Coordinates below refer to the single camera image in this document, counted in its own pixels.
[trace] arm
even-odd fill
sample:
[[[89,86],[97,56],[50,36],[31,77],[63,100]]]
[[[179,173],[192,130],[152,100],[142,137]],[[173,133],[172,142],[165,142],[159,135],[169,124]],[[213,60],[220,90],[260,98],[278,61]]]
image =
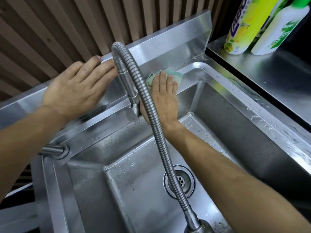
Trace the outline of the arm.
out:
[[[177,120],[177,84],[165,74],[152,83],[166,139],[183,156],[235,232],[311,232],[308,221],[280,194],[244,172]]]
[[[98,104],[118,74],[112,60],[100,62],[95,56],[85,64],[72,64],[48,86],[36,111],[0,131],[0,201],[62,127]]]

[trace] green cleaning cloth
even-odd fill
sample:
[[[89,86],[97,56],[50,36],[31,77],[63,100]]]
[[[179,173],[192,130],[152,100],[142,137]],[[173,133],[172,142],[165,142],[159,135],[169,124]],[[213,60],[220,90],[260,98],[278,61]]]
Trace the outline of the green cleaning cloth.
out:
[[[155,74],[150,74],[149,77],[147,78],[146,84],[147,84],[149,90],[151,88],[152,81],[155,78],[156,74],[161,73],[161,71],[162,70],[156,72]],[[166,70],[166,78],[169,74],[173,76],[173,81],[176,81],[178,83],[178,86],[179,86],[179,84],[181,83],[181,79],[183,78],[183,74],[176,72],[176,71],[173,71],[173,70]]]

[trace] flexible faucet hose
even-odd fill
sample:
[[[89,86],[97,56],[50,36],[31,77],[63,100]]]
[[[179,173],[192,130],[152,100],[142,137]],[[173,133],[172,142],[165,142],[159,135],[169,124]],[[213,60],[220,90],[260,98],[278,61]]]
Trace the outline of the flexible faucet hose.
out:
[[[192,207],[190,206],[185,196],[185,193],[183,192],[178,182],[176,172],[171,157],[169,155],[169,150],[167,148],[165,137],[163,135],[159,115],[156,106],[153,102],[153,99],[151,98],[151,95],[149,93],[146,82],[142,77],[142,73],[136,61],[134,60],[133,56],[131,55],[130,51],[122,43],[115,42],[112,45],[112,56],[118,71],[119,70],[123,71],[124,66],[126,67],[134,82],[134,85],[136,86],[136,89],[138,90],[138,94],[140,95],[142,103],[146,109],[167,177],[169,179],[169,182],[173,188],[173,191],[177,197],[177,200],[182,210],[185,212],[186,219],[187,216],[189,215],[188,213],[189,211],[190,211],[190,218],[194,218],[192,219],[192,221],[194,221],[193,223],[189,224],[189,222],[187,221],[188,227],[193,228],[194,230],[200,226],[200,222],[195,213],[193,212]]]

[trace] stainless steel countertop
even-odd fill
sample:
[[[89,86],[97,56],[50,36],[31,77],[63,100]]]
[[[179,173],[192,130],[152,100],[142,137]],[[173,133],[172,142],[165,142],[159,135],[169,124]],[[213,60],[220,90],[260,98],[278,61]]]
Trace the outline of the stainless steel countertop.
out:
[[[311,66],[282,49],[267,55],[230,55],[223,49],[225,38],[207,47],[311,125]]]

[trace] yellow bottle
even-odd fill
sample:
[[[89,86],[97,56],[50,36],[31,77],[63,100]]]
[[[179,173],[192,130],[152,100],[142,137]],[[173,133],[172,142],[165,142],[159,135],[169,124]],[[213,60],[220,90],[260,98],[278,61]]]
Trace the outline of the yellow bottle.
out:
[[[225,50],[233,55],[246,51],[277,2],[242,0],[226,39]]]

